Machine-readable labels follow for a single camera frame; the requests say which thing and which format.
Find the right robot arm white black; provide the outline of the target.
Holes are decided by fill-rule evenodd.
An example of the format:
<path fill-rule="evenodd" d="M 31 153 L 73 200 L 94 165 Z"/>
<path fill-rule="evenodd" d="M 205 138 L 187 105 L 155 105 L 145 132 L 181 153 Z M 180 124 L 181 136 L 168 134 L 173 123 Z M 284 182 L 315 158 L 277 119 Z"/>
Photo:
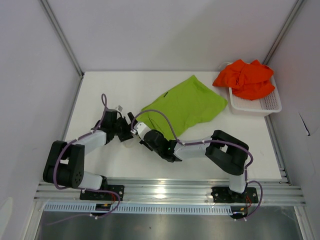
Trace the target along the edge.
<path fill-rule="evenodd" d="M 157 130 L 138 132 L 142 144 L 167 162 L 207 158 L 229 174 L 228 196 L 234 202 L 246 197 L 247 168 L 253 162 L 249 146 L 222 130 L 196 141 L 167 140 Z"/>

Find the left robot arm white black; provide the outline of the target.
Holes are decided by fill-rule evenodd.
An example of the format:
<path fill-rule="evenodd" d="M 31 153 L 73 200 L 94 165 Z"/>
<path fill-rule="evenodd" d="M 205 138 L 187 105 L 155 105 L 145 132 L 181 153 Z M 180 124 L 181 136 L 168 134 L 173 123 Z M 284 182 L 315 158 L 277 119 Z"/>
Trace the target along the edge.
<path fill-rule="evenodd" d="M 118 137 L 120 142 L 133 138 L 131 127 L 120 111 L 106 110 L 86 134 L 71 140 L 52 143 L 42 179 L 59 190 L 91 190 L 97 200 L 108 196 L 108 180 L 103 175 L 85 171 L 85 156 Z"/>

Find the orange shorts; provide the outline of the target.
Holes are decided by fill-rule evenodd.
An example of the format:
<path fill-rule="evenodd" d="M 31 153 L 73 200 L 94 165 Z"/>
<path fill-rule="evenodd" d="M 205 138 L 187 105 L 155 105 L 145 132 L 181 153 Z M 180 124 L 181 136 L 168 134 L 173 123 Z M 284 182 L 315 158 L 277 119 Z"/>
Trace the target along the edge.
<path fill-rule="evenodd" d="M 227 65 L 214 80 L 214 87 L 230 88 L 231 93 L 245 100 L 262 99 L 275 90 L 271 83 L 274 71 L 257 59 L 246 63 L 241 59 Z"/>

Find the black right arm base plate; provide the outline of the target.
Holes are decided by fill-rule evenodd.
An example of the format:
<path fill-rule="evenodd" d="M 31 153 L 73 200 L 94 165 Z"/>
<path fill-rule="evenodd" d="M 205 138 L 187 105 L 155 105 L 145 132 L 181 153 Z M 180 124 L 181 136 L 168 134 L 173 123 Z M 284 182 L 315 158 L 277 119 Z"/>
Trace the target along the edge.
<path fill-rule="evenodd" d="M 257 204 L 259 202 L 258 193 L 254 187 L 246 187 L 243 193 L 231 191 L 226 186 L 214 186 L 211 188 L 211 196 L 215 203 L 249 203 Z"/>

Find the lime green shorts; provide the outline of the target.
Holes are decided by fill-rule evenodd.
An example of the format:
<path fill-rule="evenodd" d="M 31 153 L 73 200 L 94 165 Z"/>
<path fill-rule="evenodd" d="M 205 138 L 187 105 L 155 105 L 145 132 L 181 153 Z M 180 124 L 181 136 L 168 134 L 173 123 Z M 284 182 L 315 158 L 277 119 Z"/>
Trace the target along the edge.
<path fill-rule="evenodd" d="M 192 75 L 142 108 L 136 120 L 174 140 L 187 129 L 212 121 L 227 104 L 224 97 Z"/>

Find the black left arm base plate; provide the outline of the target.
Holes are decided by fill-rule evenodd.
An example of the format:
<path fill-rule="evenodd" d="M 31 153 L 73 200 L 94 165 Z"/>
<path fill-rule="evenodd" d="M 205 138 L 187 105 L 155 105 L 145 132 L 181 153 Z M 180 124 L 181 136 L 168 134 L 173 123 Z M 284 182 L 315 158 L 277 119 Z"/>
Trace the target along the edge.
<path fill-rule="evenodd" d="M 125 193 L 124 185 L 109 185 L 107 190 L 112 193 L 85 190 L 80 193 L 79 199 L 88 201 L 117 201 L 118 197 L 115 195 L 115 193 L 117 193 L 120 196 L 120 200 L 123 200 Z"/>

